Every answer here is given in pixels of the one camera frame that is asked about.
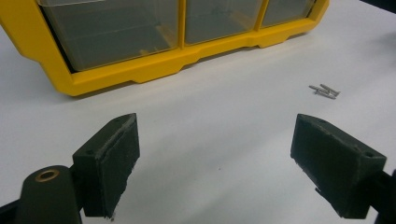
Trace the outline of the yellow black organizer cabinet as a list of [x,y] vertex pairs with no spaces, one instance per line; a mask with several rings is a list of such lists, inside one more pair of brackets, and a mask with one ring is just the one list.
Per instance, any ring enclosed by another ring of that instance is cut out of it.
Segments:
[[64,56],[50,25],[36,0],[0,0],[0,25],[18,52],[40,64],[54,89],[76,96],[124,82],[143,83],[166,77],[184,66],[234,49],[265,48],[312,30],[322,19],[330,0],[315,0],[304,19],[261,27],[266,9],[251,31],[206,42],[161,51],[84,71],[75,71]]

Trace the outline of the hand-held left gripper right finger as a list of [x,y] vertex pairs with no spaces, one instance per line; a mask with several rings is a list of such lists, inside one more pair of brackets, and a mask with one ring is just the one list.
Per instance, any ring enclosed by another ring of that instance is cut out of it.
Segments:
[[340,217],[366,218],[363,182],[383,170],[384,155],[326,120],[299,114],[290,156]]

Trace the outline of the set of clear drawers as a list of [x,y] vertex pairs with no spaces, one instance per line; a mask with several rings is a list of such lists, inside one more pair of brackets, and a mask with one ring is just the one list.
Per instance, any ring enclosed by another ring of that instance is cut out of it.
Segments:
[[[36,0],[64,56],[84,71],[308,16],[315,0]],[[185,38],[179,37],[184,32]]]

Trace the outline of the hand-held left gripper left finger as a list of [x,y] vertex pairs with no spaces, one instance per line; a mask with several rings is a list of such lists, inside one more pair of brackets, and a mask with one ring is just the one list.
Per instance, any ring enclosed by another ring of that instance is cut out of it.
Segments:
[[139,157],[136,113],[112,119],[73,154],[86,217],[113,217]]

